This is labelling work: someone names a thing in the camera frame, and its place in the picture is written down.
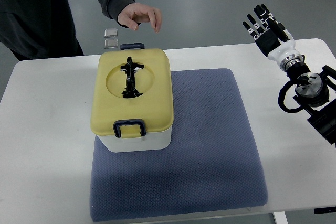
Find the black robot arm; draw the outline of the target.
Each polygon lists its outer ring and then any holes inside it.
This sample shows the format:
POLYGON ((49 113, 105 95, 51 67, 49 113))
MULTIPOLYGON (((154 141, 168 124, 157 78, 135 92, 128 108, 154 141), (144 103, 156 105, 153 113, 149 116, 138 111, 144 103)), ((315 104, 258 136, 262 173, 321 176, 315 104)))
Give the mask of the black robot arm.
POLYGON ((335 70, 327 65, 320 73, 313 73, 305 63, 305 56, 294 54, 287 56, 280 69, 286 72, 289 81, 280 89, 278 105, 286 113, 298 113, 305 110, 310 117, 310 125, 331 145, 335 144, 335 100, 330 100, 330 92, 335 91, 335 70), (287 91, 295 88, 293 99, 299 107, 290 109, 285 106, 287 91))

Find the person's bare hand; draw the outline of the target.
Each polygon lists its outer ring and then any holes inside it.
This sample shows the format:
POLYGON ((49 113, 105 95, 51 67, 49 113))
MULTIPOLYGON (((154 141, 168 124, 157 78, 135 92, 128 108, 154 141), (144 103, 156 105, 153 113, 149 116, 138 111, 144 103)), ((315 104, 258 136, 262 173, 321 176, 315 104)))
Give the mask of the person's bare hand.
POLYGON ((127 5, 117 18, 120 25, 126 26, 134 31, 139 29, 139 23, 150 23, 156 33, 159 33, 161 30, 162 20, 162 12, 160 9, 141 3, 127 5))

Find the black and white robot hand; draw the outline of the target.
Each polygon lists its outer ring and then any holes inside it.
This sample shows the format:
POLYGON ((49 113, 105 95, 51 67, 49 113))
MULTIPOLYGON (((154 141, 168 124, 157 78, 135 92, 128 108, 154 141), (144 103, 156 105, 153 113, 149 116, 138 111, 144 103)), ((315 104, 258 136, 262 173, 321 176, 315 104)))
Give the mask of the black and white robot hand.
POLYGON ((276 62, 283 71, 302 63, 303 56, 296 50, 294 38, 268 8, 264 4, 257 5, 254 12, 258 19, 248 14, 248 22, 244 21, 243 26, 253 37, 262 54, 276 62))

